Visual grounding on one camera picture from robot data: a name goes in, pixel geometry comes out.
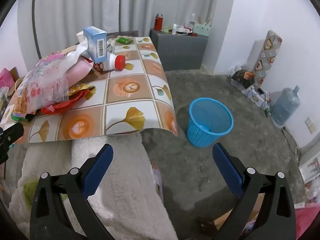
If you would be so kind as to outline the clear floral plastic bag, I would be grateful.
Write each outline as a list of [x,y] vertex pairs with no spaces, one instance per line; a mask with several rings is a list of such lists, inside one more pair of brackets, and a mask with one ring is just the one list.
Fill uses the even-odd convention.
[[71,51],[40,59],[15,92],[13,116],[22,118],[35,114],[42,107],[66,100],[69,87],[75,84],[70,77],[71,69],[79,61],[80,55]]

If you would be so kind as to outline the red snack wrapper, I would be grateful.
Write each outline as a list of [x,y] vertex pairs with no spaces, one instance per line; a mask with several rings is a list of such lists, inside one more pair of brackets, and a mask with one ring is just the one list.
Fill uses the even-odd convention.
[[69,111],[77,102],[83,99],[89,92],[89,89],[77,91],[69,96],[67,101],[54,103],[48,107],[42,107],[41,113],[43,115],[64,114]]

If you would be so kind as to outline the pink bubble wrap bag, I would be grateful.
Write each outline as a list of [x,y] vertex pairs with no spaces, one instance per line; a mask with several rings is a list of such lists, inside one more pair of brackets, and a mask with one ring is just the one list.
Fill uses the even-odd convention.
[[72,85],[85,78],[91,71],[92,67],[93,65],[86,59],[79,59],[78,62],[74,66],[72,66],[66,73],[68,87],[71,87]]

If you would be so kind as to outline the blue white medicine box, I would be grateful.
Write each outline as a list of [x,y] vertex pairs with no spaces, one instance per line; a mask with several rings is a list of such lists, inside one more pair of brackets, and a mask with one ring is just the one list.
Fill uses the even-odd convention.
[[94,63],[102,63],[107,59],[106,31],[94,26],[84,27],[84,37],[88,41],[88,53]]

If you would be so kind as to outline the white bottle red cap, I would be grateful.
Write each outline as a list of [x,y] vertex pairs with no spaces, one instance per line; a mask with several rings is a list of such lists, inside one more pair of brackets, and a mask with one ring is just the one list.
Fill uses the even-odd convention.
[[107,53],[107,59],[101,63],[94,63],[93,68],[96,72],[122,71],[125,68],[126,59],[123,55]]

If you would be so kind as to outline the green snack packet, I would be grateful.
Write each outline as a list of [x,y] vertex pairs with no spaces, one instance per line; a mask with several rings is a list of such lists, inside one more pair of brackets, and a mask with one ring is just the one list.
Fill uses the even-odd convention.
[[116,39],[116,41],[119,44],[127,45],[127,44],[131,44],[133,42],[133,39],[128,38],[128,37],[119,37],[118,39]]

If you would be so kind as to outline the pink plastic bag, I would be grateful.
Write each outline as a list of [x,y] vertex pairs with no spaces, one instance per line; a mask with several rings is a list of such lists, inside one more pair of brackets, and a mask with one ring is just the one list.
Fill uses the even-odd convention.
[[11,89],[14,85],[14,78],[6,68],[3,68],[0,73],[0,88],[8,87],[9,89]]

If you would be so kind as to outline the large blue water jug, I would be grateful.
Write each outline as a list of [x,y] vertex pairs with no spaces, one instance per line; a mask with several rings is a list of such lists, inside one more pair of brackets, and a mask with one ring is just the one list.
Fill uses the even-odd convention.
[[287,120],[300,106],[300,98],[298,97],[299,89],[298,85],[296,85],[294,89],[284,88],[280,97],[274,103],[272,121],[277,127],[284,127]]

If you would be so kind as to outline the blue plastic waste basket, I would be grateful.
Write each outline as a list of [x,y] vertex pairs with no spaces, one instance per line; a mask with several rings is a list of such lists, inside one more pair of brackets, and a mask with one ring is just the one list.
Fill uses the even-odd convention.
[[233,116],[223,103],[211,98],[198,98],[191,102],[187,138],[192,145],[208,147],[227,135],[233,126]]

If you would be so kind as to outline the white paper cup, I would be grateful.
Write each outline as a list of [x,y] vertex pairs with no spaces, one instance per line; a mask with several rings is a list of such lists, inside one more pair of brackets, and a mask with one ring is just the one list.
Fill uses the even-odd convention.
[[84,39],[85,39],[85,37],[84,37],[84,32],[83,32],[83,31],[78,32],[78,33],[76,34],[76,37],[77,37],[79,43],[83,42]]

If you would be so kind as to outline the grey curtain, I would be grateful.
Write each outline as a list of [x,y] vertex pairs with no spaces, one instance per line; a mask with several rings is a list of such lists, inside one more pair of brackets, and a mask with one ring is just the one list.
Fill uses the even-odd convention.
[[216,0],[18,0],[17,26],[25,66],[76,44],[86,26],[107,33],[137,31],[147,36],[157,14],[164,25],[187,23],[192,17],[209,20]]

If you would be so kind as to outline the patterned tablecloth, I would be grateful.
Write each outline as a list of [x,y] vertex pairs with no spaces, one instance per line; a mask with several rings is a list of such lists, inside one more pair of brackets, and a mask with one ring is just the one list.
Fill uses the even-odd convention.
[[112,52],[125,57],[121,71],[102,71],[101,64],[80,84],[88,93],[63,114],[38,112],[23,122],[18,143],[50,142],[118,135],[160,128],[178,134],[171,91],[159,55],[149,37],[128,45],[111,40]]

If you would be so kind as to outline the dark printed bag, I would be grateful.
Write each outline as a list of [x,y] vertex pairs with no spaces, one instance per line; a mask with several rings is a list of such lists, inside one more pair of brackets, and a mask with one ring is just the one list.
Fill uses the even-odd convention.
[[255,74],[245,69],[236,71],[232,76],[232,79],[243,85],[244,89],[252,86],[255,83],[254,78]]

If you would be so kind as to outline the grey cabinet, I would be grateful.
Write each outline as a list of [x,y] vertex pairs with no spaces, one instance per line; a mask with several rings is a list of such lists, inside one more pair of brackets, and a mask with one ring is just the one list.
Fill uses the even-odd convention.
[[151,29],[150,38],[165,71],[201,68],[208,37],[172,35]]

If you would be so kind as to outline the green basket on cabinet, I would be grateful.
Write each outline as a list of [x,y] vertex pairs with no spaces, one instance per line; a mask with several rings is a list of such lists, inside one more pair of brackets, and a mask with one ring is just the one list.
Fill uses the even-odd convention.
[[210,33],[210,26],[205,24],[195,23],[193,27],[193,33],[208,37]]

